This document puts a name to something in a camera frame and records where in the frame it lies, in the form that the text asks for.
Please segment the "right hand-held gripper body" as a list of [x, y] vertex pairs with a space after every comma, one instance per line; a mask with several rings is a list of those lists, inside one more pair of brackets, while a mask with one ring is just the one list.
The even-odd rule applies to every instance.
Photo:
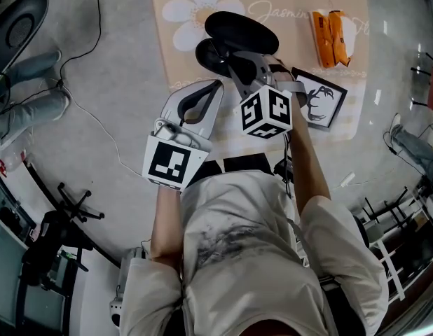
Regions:
[[270, 139], [292, 129], [292, 103], [307, 104], [304, 84], [276, 57], [262, 55], [264, 66], [261, 79], [251, 84], [251, 94], [236, 108], [242, 133], [261, 139]]

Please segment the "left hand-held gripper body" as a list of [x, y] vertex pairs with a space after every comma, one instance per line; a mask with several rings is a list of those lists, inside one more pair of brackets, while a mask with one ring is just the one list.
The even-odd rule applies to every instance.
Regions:
[[159, 118], [148, 135], [142, 176], [158, 186], [183, 191], [211, 150], [211, 141]]

